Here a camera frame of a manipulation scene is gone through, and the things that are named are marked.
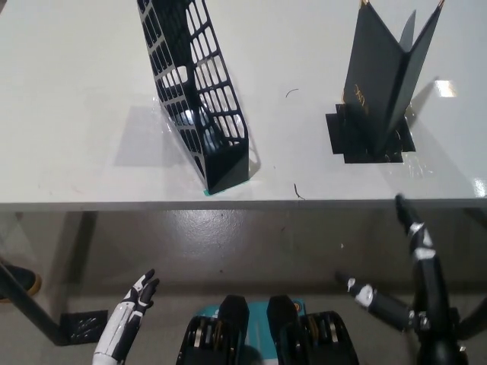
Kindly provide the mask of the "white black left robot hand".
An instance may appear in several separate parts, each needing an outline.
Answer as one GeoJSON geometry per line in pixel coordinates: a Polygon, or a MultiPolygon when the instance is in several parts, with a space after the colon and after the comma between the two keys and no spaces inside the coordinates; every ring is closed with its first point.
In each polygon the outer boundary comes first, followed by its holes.
{"type": "Polygon", "coordinates": [[[151,269],[142,275],[117,304],[94,351],[92,364],[124,364],[160,280],[151,269]]]}

